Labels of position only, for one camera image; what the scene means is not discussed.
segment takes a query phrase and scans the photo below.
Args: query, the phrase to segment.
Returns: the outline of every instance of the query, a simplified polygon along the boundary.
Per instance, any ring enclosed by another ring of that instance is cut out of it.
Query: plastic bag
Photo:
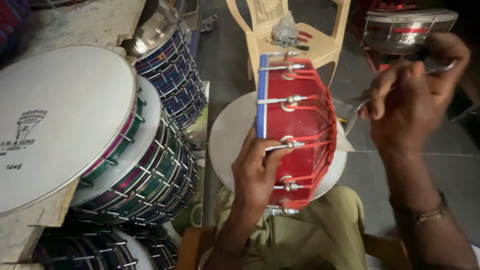
[[[299,30],[293,20],[292,11],[283,17],[279,24],[275,25],[272,30],[273,39],[276,41],[284,40],[289,37],[297,37]]]

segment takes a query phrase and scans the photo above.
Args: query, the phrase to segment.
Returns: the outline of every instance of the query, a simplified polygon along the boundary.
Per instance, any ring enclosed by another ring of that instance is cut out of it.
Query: red-handled pliers
[[[298,35],[297,39],[300,40],[300,41],[303,41],[303,42],[308,42],[308,39],[303,38],[303,37],[300,37],[300,35],[306,36],[306,37],[308,37],[308,38],[312,38],[312,37],[313,37],[312,35],[310,35],[309,33],[305,32],[305,31],[299,31],[299,35]]]

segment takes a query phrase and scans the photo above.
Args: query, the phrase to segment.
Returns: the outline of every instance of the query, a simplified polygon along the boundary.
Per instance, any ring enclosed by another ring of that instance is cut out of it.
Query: person
[[[402,61],[372,82],[372,101],[359,112],[372,122],[371,137],[384,162],[390,203],[414,269],[479,269],[462,229],[435,188],[422,157],[425,140],[444,117],[470,52],[454,34],[426,40],[446,72],[426,75],[422,62]],[[235,194],[218,194],[219,222],[212,253],[203,269],[367,269],[363,206],[357,194],[334,186],[292,216],[264,215],[281,159],[278,149],[263,161],[264,149],[280,145],[248,134],[232,164]]]

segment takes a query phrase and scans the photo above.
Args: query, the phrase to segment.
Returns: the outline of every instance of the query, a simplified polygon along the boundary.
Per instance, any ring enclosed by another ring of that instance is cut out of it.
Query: gray tile floor
[[[237,4],[249,24],[245,1],[237,0]],[[331,1],[298,0],[290,9],[297,23],[308,23],[324,33],[332,32],[336,7]],[[202,79],[211,82],[209,128],[225,106],[255,90],[247,77],[247,48],[242,30],[223,0],[205,0],[203,18],[214,14],[218,15],[215,27],[212,32],[201,35],[197,59]],[[331,86],[332,95],[340,100],[357,96],[368,88],[373,78],[359,41],[348,27]],[[369,131],[370,124],[360,121],[348,135],[357,152],[348,154],[347,166],[338,183],[351,187],[362,199],[366,232],[386,234],[392,231],[395,223],[388,203],[384,167]],[[469,239],[480,244],[479,150],[462,127],[445,120],[427,142],[425,159],[434,182],[446,194]],[[204,196],[204,223],[207,225],[214,224],[215,195],[220,185],[208,160]]]

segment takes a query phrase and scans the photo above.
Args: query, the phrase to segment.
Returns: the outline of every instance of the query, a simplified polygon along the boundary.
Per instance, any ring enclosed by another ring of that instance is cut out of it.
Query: man's right hand
[[[380,151],[421,152],[468,64],[470,52],[454,34],[433,34],[426,44],[435,59],[456,64],[447,72],[426,75],[421,62],[402,61],[372,82],[372,102],[362,108],[360,117],[372,119],[371,135]]]

